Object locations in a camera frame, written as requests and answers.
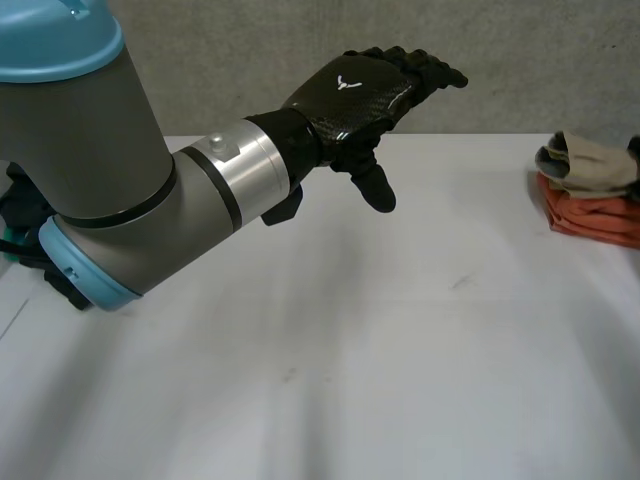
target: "gray wall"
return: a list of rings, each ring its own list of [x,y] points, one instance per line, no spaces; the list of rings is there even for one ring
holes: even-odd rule
[[[277,108],[347,49],[425,48],[470,78],[401,132],[640,131],[638,0],[110,0],[165,134]]]

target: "orange cloth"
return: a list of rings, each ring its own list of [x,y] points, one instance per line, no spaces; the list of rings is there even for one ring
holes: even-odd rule
[[[567,192],[553,190],[541,173],[537,180],[547,200],[551,230],[640,249],[639,203],[621,197],[571,198]]]

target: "blue joint cap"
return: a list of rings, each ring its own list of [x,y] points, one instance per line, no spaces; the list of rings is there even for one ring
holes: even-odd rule
[[[62,233],[53,217],[47,219],[38,236],[51,261],[97,307],[113,311],[140,298],[87,257]]]
[[[106,0],[0,0],[0,82],[79,77],[123,47]]]

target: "white table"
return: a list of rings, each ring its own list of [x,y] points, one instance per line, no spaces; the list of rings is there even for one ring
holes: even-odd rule
[[[314,172],[115,314],[12,267],[0,479],[640,478],[640,257],[549,231],[546,139],[385,137],[393,214]]]

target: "carbon fiber hand cover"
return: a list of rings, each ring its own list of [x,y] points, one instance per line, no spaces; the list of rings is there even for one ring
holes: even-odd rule
[[[394,65],[343,55],[311,77],[284,103],[313,125],[331,154],[352,135],[381,121],[387,130],[407,112],[414,86]]]

